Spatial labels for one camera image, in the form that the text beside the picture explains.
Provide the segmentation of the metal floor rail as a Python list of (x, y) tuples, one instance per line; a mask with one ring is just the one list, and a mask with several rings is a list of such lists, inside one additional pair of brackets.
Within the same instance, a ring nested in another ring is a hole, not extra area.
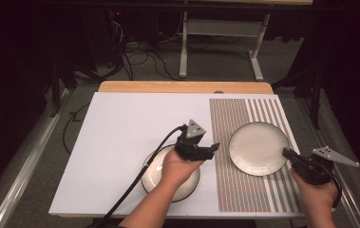
[(72, 89), (64, 89), (60, 96), (61, 104), (55, 114), (48, 113), (38, 124), (38, 132), (31, 138), (31, 145), (25, 162), (19, 169), (18, 174), (13, 180), (8, 193), (0, 204), (0, 228), (5, 228), (10, 216), (27, 189), (28, 183), (41, 159), (47, 142), (58, 123), (63, 110), (72, 96)]
[[(310, 130), (312, 131), (316, 144), (319, 146), (325, 146), (325, 139), (319, 129), (315, 127), (311, 120), (311, 111), (308, 102), (304, 99), (297, 99), (297, 105), (303, 113)], [(360, 209), (357, 206), (356, 200), (352, 194), (351, 189), (343, 178), (340, 171), (340, 164), (335, 164), (333, 168), (333, 174), (338, 178), (338, 181), (342, 187), (342, 197), (339, 203), (339, 207), (343, 208), (347, 218), (349, 219), (352, 228), (360, 228)]]

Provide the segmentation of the person's right hand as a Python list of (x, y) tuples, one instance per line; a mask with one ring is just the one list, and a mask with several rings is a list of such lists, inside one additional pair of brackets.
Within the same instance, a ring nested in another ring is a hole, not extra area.
[(337, 195), (334, 184), (312, 185), (305, 182), (293, 168), (290, 173), (299, 188), (299, 198), (307, 220), (311, 223), (332, 220), (332, 206)]

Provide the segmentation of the white board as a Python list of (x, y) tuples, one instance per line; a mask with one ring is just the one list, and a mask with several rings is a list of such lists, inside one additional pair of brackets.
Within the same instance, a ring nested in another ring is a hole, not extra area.
[[(201, 145), (213, 140), (209, 101), (268, 98), (258, 94), (114, 93), (94, 94), (49, 212), (61, 217), (102, 217), (112, 211), (124, 217), (145, 197), (134, 182), (144, 160), (161, 143), (174, 143), (179, 126), (196, 121), (206, 133)], [(215, 158), (201, 167), (197, 189), (171, 205), (173, 219), (299, 218), (272, 213), (218, 210)]]

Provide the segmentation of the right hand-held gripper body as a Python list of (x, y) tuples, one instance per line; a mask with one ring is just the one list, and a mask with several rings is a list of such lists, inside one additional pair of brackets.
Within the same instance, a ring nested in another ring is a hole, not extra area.
[(292, 168), (305, 182), (312, 185), (323, 185), (330, 182), (336, 162), (352, 167), (360, 166), (358, 161), (353, 161), (328, 146), (313, 149), (308, 157), (291, 151)]

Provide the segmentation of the dark cabinet with red light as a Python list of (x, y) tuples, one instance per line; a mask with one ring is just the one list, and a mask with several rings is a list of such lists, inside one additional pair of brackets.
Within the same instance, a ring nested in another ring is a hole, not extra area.
[(107, 9), (83, 10), (82, 16), (96, 67), (116, 66), (123, 55), (122, 26), (111, 17)]

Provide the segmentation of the person's left hand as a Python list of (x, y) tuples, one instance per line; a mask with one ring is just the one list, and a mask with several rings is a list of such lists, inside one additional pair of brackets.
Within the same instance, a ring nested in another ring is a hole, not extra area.
[(175, 194), (202, 164), (203, 161), (186, 161), (171, 149), (163, 160), (159, 186)]

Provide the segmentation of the black metal stand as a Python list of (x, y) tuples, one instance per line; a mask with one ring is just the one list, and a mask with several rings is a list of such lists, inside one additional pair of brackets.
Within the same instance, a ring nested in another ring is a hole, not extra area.
[(60, 83), (63, 83), (67, 89), (77, 87), (73, 66), (69, 61), (64, 59), (56, 61), (51, 68), (51, 94), (53, 104), (51, 118), (54, 118), (58, 114), (61, 107)]
[(283, 86), (294, 86), (295, 98), (311, 98), (310, 118), (313, 126), (318, 129), (318, 113), (320, 107), (320, 90), (322, 73), (320, 70), (303, 69), (284, 79), (271, 84), (272, 90)]

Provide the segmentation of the white metal stand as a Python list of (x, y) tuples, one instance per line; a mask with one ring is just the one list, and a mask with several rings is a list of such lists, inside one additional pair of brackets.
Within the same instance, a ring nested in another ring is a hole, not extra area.
[[(241, 5), (242, 7), (294, 7), (310, 6), (313, 0), (181, 0), (185, 4), (191, 2), (201, 4), (221, 4), (223, 7), (231, 4)], [(259, 53), (263, 37), (266, 33), (270, 13), (264, 13), (260, 20), (252, 22), (242, 20), (227, 19), (195, 19), (188, 18), (188, 12), (182, 14), (182, 44), (180, 54), (180, 72), (182, 79), (187, 77), (188, 64), (188, 37), (190, 35), (207, 35), (207, 36), (225, 36), (225, 37), (242, 37), (255, 40), (255, 46), (247, 51), (255, 79), (263, 81), (263, 75), (259, 66), (257, 55)]]

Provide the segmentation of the striped placemat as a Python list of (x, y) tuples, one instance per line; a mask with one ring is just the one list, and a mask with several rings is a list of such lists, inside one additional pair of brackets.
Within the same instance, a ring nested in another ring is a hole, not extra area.
[(297, 186), (289, 174), (288, 163), (267, 176), (253, 176), (241, 171), (231, 161), (231, 136), (241, 126), (264, 122), (278, 127), (289, 146), (298, 146), (281, 102), (276, 96), (249, 99), (212, 99), (209, 101), (213, 140), (220, 143), (215, 155), (218, 210), (235, 213), (288, 214), (302, 213)]

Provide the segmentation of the white dark-rimmed plate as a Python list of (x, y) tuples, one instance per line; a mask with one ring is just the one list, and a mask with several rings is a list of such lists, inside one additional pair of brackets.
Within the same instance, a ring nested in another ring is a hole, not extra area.
[[(142, 187), (147, 193), (150, 193), (160, 182), (164, 157), (173, 148), (173, 144), (163, 147), (142, 175)], [(200, 169), (198, 168), (192, 173), (189, 179), (185, 183), (183, 183), (176, 191), (172, 201), (179, 202), (187, 199), (197, 189), (197, 186), (199, 184), (199, 178)]]
[(264, 122), (243, 125), (232, 135), (228, 146), (233, 164), (242, 172), (259, 177), (272, 175), (284, 166), (284, 148), (290, 148), (285, 133)]

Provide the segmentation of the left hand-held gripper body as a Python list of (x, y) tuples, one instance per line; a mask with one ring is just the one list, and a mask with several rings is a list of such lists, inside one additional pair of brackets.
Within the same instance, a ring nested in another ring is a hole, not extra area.
[(211, 146), (200, 147), (199, 142), (206, 131), (194, 120), (180, 128), (181, 134), (175, 143), (175, 151), (186, 161), (206, 161), (213, 159), (215, 152), (211, 151)]

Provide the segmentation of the wooden table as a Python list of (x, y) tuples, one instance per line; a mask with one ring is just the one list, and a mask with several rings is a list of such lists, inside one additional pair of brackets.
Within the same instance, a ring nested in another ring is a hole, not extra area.
[(107, 81), (100, 92), (273, 94), (265, 82)]

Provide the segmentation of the dark curtain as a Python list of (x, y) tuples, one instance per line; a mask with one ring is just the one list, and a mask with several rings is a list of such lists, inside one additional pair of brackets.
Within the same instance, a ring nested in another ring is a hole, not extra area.
[(0, 176), (44, 112), (50, 63), (35, 0), (0, 0)]
[(360, 161), (360, 0), (324, 0), (325, 6), (345, 5), (345, 12), (319, 15), (304, 44), (327, 67), (323, 87), (354, 154)]

